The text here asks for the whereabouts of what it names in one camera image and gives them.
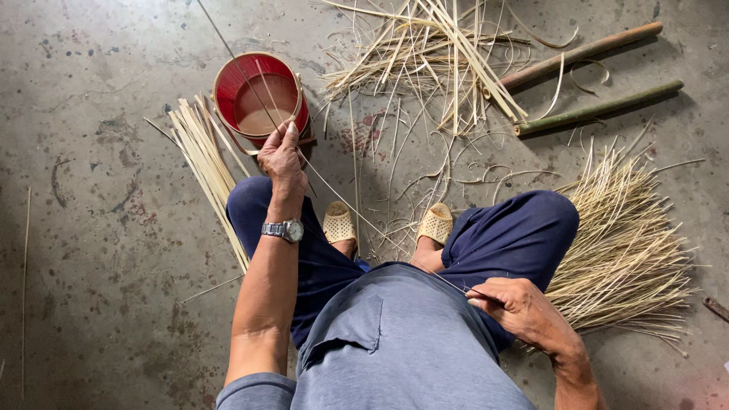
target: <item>watch face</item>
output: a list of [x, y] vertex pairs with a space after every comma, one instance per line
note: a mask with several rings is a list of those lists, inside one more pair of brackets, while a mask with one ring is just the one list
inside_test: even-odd
[[302, 236], [304, 236], [304, 225], [297, 219], [288, 222], [289, 228], [286, 232], [289, 234], [289, 238], [294, 242], [299, 242]]

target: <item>plastic slipper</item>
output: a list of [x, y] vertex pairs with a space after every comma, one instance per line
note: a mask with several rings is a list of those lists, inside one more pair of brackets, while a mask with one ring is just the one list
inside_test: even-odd
[[418, 236], [416, 242], [421, 236], [427, 236], [437, 243], [444, 245], [448, 240], [448, 235], [453, 230], [453, 215], [448, 205], [441, 202], [431, 206], [425, 213], [420, 228], [418, 228]]
[[349, 213], [349, 208], [342, 201], [332, 202], [329, 205], [327, 213], [324, 215], [324, 226], [322, 228], [330, 244], [346, 239], [354, 239], [354, 246], [356, 247], [357, 234], [352, 223], [352, 216]]

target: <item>knee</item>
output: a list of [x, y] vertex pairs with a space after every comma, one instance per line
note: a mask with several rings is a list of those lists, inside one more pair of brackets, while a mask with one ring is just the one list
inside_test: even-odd
[[269, 177], [248, 177], [240, 181], [230, 192], [228, 209], [246, 209], [253, 202], [270, 201], [273, 185]]
[[580, 214], [574, 204], [564, 195], [553, 190], [530, 192], [530, 204], [537, 214], [550, 223], [557, 223], [565, 233], [574, 235], [580, 226]]

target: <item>concrete floor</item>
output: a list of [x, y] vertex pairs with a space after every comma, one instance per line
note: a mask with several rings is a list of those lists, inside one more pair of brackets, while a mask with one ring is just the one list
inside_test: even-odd
[[[5, 1], [0, 30], [3, 82], [0, 113], [0, 403], [19, 409], [21, 295], [27, 187], [33, 188], [26, 291], [26, 408], [28, 409], [210, 409], [227, 363], [233, 304], [240, 281], [214, 293], [178, 302], [239, 270], [212, 208], [178, 150], [142, 117], [166, 124], [165, 111], [178, 98], [209, 93], [228, 59], [194, 0]], [[489, 2], [497, 20], [498, 2]], [[651, 20], [663, 21], [654, 42], [606, 57], [609, 87], [593, 78], [599, 98], [674, 78], [685, 81], [676, 98], [592, 125], [596, 146], [631, 142], [654, 116], [639, 147], [656, 141], [657, 166], [706, 158], [665, 171], [661, 195], [676, 203], [671, 216], [697, 246], [693, 285], [703, 289], [685, 314], [689, 333], [679, 345], [684, 359], [660, 340], [619, 330], [585, 337], [593, 369], [614, 409], [729, 408], [729, 324], [701, 305], [705, 294], [729, 306], [729, 183], [725, 111], [729, 103], [729, 29], [725, 0], [514, 1], [522, 20], [548, 39], [566, 38], [580, 26], [577, 43], [602, 38]], [[351, 35], [336, 28], [347, 17], [315, 1], [208, 1], [207, 6], [236, 52], [269, 50], [300, 71], [309, 101], [319, 100], [317, 72], [335, 65], [323, 51]], [[469, 4], [464, 2], [461, 9]], [[519, 30], [515, 35], [525, 36]], [[335, 54], [346, 57], [341, 45]], [[533, 56], [555, 51], [541, 45]], [[556, 80], [515, 96], [527, 111], [541, 113]], [[565, 81], [554, 112], [592, 104], [595, 96]], [[385, 107], [358, 98], [356, 121]], [[354, 197], [348, 107], [332, 107], [327, 139], [315, 121], [318, 145], [311, 162], [346, 198]], [[391, 167], [391, 126], [374, 163], [362, 166], [362, 207], [381, 219]], [[571, 131], [524, 142], [495, 136], [468, 149], [454, 176], [480, 176], [492, 163], [515, 171], [552, 169], [563, 177], [527, 176], [501, 190], [500, 199], [534, 188], [555, 188], [582, 171]], [[432, 172], [443, 160], [442, 143], [428, 145], [419, 126], [397, 162], [392, 190]], [[464, 145], [454, 147], [454, 152]], [[250, 169], [254, 161], [244, 159]], [[470, 174], [466, 165], [476, 162]], [[242, 173], [234, 170], [234, 177]], [[317, 212], [335, 199], [310, 172]], [[411, 188], [413, 200], [432, 181]], [[454, 184], [454, 209], [491, 204], [493, 187]], [[410, 213], [405, 199], [392, 204]], [[381, 259], [394, 257], [382, 249]], [[554, 381], [543, 355], [511, 349], [504, 368], [540, 409], [552, 408]]]

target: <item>metal watch band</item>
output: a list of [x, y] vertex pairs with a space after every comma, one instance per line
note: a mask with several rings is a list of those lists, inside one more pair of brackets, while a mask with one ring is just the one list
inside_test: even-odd
[[286, 233], [286, 227], [283, 223], [264, 223], [261, 227], [261, 235], [283, 236]]

